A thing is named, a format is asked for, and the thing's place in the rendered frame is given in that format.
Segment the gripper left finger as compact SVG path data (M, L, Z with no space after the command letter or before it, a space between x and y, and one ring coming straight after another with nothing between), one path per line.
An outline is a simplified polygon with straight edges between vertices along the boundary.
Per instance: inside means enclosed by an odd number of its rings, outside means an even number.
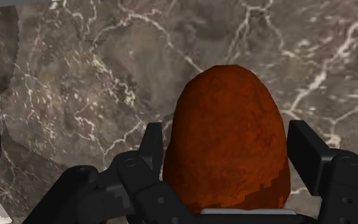
M162 158L162 125L149 123L139 149L118 154L105 171L64 171L22 224L102 224L121 216L129 224L198 224L160 181Z

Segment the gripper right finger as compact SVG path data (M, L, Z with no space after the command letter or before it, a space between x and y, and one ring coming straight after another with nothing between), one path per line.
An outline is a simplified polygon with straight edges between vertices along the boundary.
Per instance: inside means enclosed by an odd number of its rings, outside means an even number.
M358 154L330 148L303 120L291 120L287 155L306 188L322 199L318 224L358 224Z

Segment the brown egg-shaped potato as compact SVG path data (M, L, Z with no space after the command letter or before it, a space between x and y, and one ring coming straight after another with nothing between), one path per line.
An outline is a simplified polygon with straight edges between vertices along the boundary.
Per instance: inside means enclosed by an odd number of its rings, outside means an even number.
M291 191L286 133L268 89L238 65L214 66L177 100L163 180L192 213L281 209Z

